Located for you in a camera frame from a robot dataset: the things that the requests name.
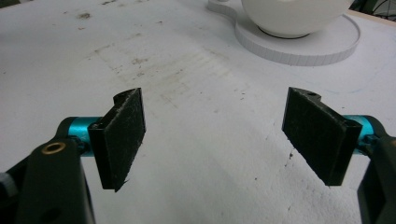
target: white mug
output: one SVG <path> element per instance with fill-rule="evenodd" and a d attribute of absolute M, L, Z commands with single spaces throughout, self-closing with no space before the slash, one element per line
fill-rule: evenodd
<path fill-rule="evenodd" d="M 298 38 L 326 27 L 344 14 L 353 0 L 242 0 L 250 19 L 265 33 Z"/>

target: blue anodized aluminum part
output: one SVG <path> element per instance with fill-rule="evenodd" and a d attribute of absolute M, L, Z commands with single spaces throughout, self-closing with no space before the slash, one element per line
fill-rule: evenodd
<path fill-rule="evenodd" d="M 81 156 L 92 157 L 93 151 L 91 147 L 91 139 L 88 133 L 88 127 L 95 123 L 100 118 L 98 117 L 80 117 L 75 118 L 69 127 L 69 136 L 76 136 L 82 142 L 88 146 L 88 151 L 84 152 Z"/>
<path fill-rule="evenodd" d="M 344 118 L 355 120 L 362 126 L 361 134 L 359 135 L 358 138 L 357 149 L 355 149 L 354 153 L 361 154 L 359 147 L 367 144 L 375 143 L 374 141 L 372 141 L 373 140 L 372 136 L 375 135 L 375 131 L 373 125 L 370 123 L 370 121 L 367 118 L 365 118 L 362 115 L 344 115 Z"/>

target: black foam pad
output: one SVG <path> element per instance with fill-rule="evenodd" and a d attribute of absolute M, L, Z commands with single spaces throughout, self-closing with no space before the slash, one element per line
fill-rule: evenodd
<path fill-rule="evenodd" d="M 327 186 L 342 184 L 361 132 L 311 91 L 289 88 L 282 130 Z"/>
<path fill-rule="evenodd" d="M 93 153 L 104 189 L 125 183 L 146 132 L 141 89 L 114 96 L 114 106 L 89 127 Z"/>

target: white circular base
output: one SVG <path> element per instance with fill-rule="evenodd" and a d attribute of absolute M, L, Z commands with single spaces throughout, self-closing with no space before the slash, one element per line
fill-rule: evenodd
<path fill-rule="evenodd" d="M 358 24 L 346 15 L 337 18 L 322 31 L 301 38 L 285 39 L 260 30 L 248 18 L 240 0 L 208 0 L 207 7 L 233 19 L 235 35 L 241 45 L 276 63 L 297 66 L 338 63 L 355 51 L 361 37 Z"/>

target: dirty white surface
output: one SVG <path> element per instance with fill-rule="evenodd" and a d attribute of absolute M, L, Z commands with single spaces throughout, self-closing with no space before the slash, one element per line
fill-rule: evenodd
<path fill-rule="evenodd" d="M 283 112 L 298 87 L 395 135 L 395 27 L 353 17 L 352 56 L 295 67 L 247 51 L 207 0 L 104 2 L 0 9 L 1 171 L 62 119 L 103 116 L 113 95 L 141 87 L 148 131 L 129 181 L 103 190 L 94 158 L 82 159 L 97 223 L 361 222 L 368 160 L 353 156 L 343 186 L 325 187 L 282 133 Z"/>

